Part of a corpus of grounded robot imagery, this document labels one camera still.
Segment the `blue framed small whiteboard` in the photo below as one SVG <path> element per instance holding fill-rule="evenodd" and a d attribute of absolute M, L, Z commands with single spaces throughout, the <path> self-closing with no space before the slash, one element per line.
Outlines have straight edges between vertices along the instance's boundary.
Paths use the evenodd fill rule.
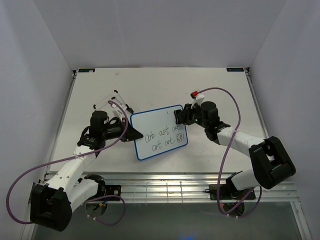
<path fill-rule="evenodd" d="M 143 137 L 134 141 L 139 161 L 176 150 L 188 144 L 187 128 L 177 124 L 174 112 L 182 110 L 180 104 L 136 112 L 130 123 Z"/>

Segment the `black whiteboard eraser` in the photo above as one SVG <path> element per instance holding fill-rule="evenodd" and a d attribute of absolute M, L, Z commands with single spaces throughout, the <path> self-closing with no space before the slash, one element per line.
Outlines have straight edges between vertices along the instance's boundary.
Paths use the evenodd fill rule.
<path fill-rule="evenodd" d="M 182 120 L 181 120 L 181 117 L 182 117 L 182 110 L 181 109 L 177 109 L 175 110 L 173 113 L 174 113 L 174 117 L 175 117 L 175 123 L 177 125 L 180 125 L 182 124 Z"/>

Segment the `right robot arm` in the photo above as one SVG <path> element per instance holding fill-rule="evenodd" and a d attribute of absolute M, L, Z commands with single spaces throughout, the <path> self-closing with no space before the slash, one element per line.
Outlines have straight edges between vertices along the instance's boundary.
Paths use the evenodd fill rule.
<path fill-rule="evenodd" d="M 217 187 L 219 196 L 237 199 L 244 190 L 255 187 L 270 190 L 296 174 L 296 167 L 279 138 L 260 138 L 236 131 L 221 121 L 218 108 L 211 101 L 200 105 L 187 103 L 182 110 L 174 111 L 174 116 L 177 124 L 197 124 L 203 127 L 210 141 L 250 159 L 252 168 L 229 176 L 225 184 Z"/>

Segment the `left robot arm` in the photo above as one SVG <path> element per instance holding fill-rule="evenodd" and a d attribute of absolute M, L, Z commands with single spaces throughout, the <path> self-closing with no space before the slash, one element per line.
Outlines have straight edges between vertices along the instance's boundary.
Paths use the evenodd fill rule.
<path fill-rule="evenodd" d="M 45 184 L 37 184 L 31 191 L 30 221 L 56 231 L 63 231 L 73 212 L 86 200 L 100 200 L 106 195 L 105 182 L 96 174 L 81 178 L 86 168 L 97 159 L 107 140 L 131 142 L 142 139 L 128 120 L 109 118 L 105 111 L 94 111 L 90 125 L 80 136 L 73 158 Z"/>

